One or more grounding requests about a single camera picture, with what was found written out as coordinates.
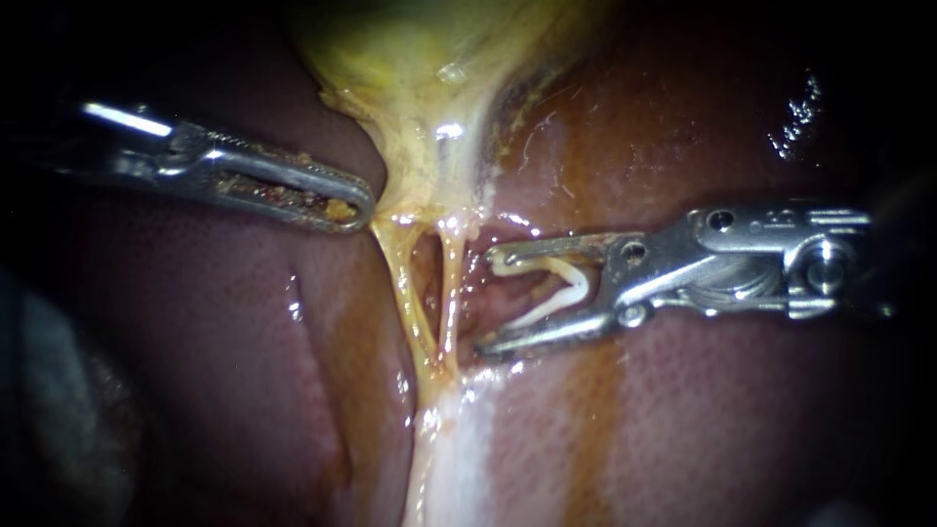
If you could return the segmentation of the right arm instrument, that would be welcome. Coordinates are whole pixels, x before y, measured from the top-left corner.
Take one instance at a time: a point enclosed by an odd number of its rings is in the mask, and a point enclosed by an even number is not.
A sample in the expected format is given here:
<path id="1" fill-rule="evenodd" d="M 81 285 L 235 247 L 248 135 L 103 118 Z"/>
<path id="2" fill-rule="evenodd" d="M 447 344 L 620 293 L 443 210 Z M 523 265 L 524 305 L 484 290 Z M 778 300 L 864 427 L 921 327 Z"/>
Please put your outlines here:
<path id="1" fill-rule="evenodd" d="M 695 209 L 616 241 L 599 298 L 636 327 L 663 307 L 708 317 L 779 312 L 792 320 L 846 307 L 869 264 L 873 221 L 858 208 L 749 204 Z"/>

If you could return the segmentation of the right arm instrument jaw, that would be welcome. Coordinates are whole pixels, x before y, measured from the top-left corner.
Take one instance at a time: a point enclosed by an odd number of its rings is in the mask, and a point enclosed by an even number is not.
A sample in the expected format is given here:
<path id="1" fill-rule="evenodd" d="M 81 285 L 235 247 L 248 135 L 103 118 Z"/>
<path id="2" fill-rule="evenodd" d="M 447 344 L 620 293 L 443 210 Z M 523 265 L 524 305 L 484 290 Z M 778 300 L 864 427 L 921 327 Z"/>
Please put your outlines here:
<path id="1" fill-rule="evenodd" d="M 645 235 L 606 232 L 500 243 L 485 252 L 488 264 L 519 264 L 552 257 L 571 263 L 640 264 L 646 257 Z"/>
<path id="2" fill-rule="evenodd" d="M 519 328 L 507 326 L 473 342 L 482 360 L 520 360 L 601 340 L 622 329 L 614 310 L 584 308 Z"/>

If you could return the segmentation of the left arm instrument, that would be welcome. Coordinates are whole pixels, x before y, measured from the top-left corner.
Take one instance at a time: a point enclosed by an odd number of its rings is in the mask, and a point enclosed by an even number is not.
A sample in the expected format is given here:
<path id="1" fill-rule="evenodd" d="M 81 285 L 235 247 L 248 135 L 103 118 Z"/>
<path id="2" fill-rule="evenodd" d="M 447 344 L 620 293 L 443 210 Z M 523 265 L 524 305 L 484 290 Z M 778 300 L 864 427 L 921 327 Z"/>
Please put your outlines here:
<path id="1" fill-rule="evenodd" d="M 193 122 L 146 104 L 76 101 L 52 114 L 52 171 L 89 182 L 151 180 L 177 174 Z"/>

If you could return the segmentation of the left arm instrument jaw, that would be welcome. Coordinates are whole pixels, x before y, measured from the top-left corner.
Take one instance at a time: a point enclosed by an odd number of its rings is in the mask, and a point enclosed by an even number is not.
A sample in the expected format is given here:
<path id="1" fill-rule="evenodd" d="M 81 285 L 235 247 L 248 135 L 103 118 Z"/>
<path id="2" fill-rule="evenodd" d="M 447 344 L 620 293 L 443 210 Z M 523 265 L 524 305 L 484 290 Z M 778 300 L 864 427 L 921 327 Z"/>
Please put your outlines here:
<path id="1" fill-rule="evenodd" d="M 172 134 L 172 191 L 331 234 L 362 229 L 376 206 L 358 177 L 196 124 L 180 124 Z"/>

